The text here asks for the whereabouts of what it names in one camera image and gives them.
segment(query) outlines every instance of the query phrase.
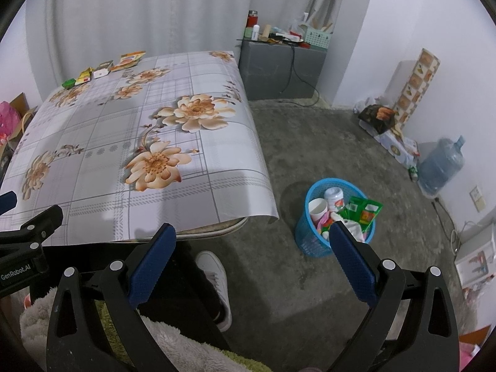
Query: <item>curtain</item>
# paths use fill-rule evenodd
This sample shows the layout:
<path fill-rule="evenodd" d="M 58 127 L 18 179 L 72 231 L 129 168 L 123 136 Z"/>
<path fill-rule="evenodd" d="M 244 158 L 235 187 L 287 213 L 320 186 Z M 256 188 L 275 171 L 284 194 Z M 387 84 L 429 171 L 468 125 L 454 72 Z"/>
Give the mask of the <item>curtain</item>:
<path fill-rule="evenodd" d="M 29 57 L 42 98 L 87 67 L 121 54 L 228 50 L 239 56 L 248 10 L 287 28 L 334 0 L 27 0 Z"/>

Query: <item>blue water bottle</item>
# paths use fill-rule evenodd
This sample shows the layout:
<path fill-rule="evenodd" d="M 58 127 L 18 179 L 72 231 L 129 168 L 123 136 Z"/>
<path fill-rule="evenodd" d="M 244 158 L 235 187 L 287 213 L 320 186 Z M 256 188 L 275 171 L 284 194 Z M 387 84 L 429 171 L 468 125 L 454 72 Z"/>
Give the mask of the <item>blue water bottle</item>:
<path fill-rule="evenodd" d="M 462 169 L 465 159 L 461 148 L 465 143 L 460 136 L 456 143 L 449 138 L 438 141 L 436 148 L 418 167 L 418 184 L 430 196 L 436 196 L 453 176 Z"/>

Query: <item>black pants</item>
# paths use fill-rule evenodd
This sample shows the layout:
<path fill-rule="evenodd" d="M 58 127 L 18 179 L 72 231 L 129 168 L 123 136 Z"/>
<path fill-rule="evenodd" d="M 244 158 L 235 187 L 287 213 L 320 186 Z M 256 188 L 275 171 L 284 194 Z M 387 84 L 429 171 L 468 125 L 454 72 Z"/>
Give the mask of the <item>black pants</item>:
<path fill-rule="evenodd" d="M 56 287 L 66 268 L 75 267 L 79 272 L 102 270 L 114 260 L 125 260 L 137 245 L 140 243 L 45 247 L 50 275 L 30 286 L 31 301 L 44 297 L 51 287 Z M 213 322 L 221 312 L 222 303 L 213 285 L 197 267 L 185 242 L 177 243 L 150 299 L 138 309 L 143 316 L 176 327 L 190 339 L 229 350 Z"/>

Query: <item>wall outlet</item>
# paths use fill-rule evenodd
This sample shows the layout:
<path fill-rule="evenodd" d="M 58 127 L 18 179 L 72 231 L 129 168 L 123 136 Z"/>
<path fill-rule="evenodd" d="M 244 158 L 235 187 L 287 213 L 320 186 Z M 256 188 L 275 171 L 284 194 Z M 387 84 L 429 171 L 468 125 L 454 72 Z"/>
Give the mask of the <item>wall outlet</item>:
<path fill-rule="evenodd" d="M 472 197 L 472 201 L 474 202 L 475 208 L 477 208 L 478 212 L 481 212 L 483 209 L 485 209 L 485 199 L 478 186 L 475 186 L 470 191 L 470 197 Z"/>

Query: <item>gray box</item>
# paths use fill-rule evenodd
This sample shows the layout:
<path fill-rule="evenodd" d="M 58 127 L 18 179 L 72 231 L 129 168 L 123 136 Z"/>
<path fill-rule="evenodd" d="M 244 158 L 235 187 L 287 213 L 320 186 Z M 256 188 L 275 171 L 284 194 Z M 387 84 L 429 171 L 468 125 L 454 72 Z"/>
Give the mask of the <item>gray box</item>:
<path fill-rule="evenodd" d="M 246 96 L 249 100 L 312 98 L 326 54 L 319 47 L 294 47 L 294 70 L 308 85 L 291 71 L 291 46 L 244 40 L 239 68 Z"/>

